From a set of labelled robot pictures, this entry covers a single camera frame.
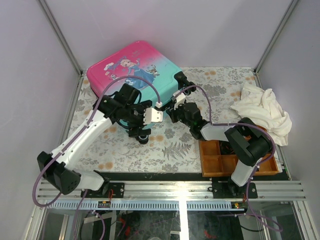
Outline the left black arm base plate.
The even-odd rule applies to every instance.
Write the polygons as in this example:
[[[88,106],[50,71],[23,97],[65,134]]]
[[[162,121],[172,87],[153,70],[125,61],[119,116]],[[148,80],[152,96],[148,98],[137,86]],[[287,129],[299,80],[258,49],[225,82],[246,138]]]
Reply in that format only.
[[[97,191],[88,190],[85,198],[122,199],[124,192],[124,182],[109,182]]]

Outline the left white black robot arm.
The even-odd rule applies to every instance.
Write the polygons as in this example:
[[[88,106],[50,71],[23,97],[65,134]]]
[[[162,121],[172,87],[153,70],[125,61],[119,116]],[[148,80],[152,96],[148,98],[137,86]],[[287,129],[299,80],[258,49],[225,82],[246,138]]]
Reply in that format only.
[[[141,91],[125,83],[120,90],[97,99],[84,122],[50,153],[42,151],[37,156],[40,177],[47,180],[60,194],[68,195],[75,189],[88,189],[98,197],[105,197],[110,190],[107,177],[97,171],[77,169],[83,152],[114,123],[127,123],[129,137],[147,143],[151,130],[152,100],[143,100]]]

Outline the pink teal suitcase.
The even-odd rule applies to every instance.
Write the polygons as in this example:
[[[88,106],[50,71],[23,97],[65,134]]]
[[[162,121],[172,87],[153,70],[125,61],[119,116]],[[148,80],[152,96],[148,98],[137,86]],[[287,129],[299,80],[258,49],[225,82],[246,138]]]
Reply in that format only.
[[[172,104],[173,94],[184,91],[189,95],[196,89],[182,70],[146,41],[136,41],[90,66],[86,72],[97,97],[111,95],[128,84],[141,91],[143,100]]]

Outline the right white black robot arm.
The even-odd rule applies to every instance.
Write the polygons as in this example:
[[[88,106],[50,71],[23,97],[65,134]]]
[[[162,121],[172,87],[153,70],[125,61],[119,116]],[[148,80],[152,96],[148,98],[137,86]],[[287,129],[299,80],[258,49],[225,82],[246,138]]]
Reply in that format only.
[[[262,159],[270,153],[274,155],[276,146],[272,137],[244,117],[236,123],[210,123],[205,120],[194,102],[181,103],[166,110],[173,123],[181,122],[189,127],[191,135],[200,141],[228,142],[238,157],[238,163],[231,174],[228,192],[240,197],[246,185],[257,171]]]

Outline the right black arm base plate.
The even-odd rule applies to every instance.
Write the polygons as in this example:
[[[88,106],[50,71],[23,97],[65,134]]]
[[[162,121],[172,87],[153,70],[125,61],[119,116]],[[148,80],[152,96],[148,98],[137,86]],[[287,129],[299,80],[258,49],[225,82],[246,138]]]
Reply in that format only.
[[[250,199],[258,198],[256,185],[253,182],[249,185],[246,183],[244,186],[237,186],[227,181],[213,181],[211,188],[213,197],[216,199],[243,199],[247,196]]]

